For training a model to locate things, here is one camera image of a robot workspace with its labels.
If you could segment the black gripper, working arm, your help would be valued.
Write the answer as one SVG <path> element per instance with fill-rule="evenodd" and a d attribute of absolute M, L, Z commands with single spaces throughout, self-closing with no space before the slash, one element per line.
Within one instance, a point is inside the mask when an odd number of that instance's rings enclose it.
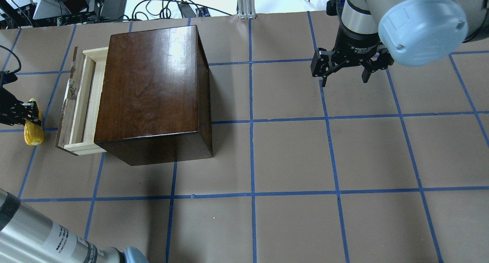
<path fill-rule="evenodd" d="M 0 90 L 0 122 L 2 124 L 10 124 L 11 126 L 22 124 L 25 126 L 27 122 L 30 122 L 42 127 L 42 120 L 36 116 L 16 117 L 16 115 L 38 115 L 39 113 L 40 107 L 36 101 L 22 102 L 6 89 Z"/>

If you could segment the black gripper, idle arm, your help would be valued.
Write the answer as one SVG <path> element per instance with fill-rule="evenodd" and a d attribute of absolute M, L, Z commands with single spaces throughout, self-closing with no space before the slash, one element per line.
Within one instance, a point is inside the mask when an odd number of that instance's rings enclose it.
<path fill-rule="evenodd" d="M 339 71 L 344 63 L 357 66 L 360 61 L 364 68 L 361 75 L 363 83 L 367 83 L 373 73 L 386 70 L 394 63 L 388 48 L 380 43 L 377 33 L 360 34 L 347 28 L 339 28 L 333 51 L 321 47 L 314 51 L 310 65 L 311 75 L 320 77 L 321 87 L 325 87 L 329 75 Z"/>

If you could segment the grey robot arm, image right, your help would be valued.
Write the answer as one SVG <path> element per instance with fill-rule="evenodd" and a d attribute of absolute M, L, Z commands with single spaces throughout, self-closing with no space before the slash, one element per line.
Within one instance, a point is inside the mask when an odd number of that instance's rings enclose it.
<path fill-rule="evenodd" d="M 40 109 L 35 100 L 23 103 L 1 88 L 1 122 L 24 125 L 31 146 L 44 140 Z M 136 247 L 124 251 L 99 249 L 66 227 L 1 190 L 1 262 L 6 263 L 146 263 Z"/>

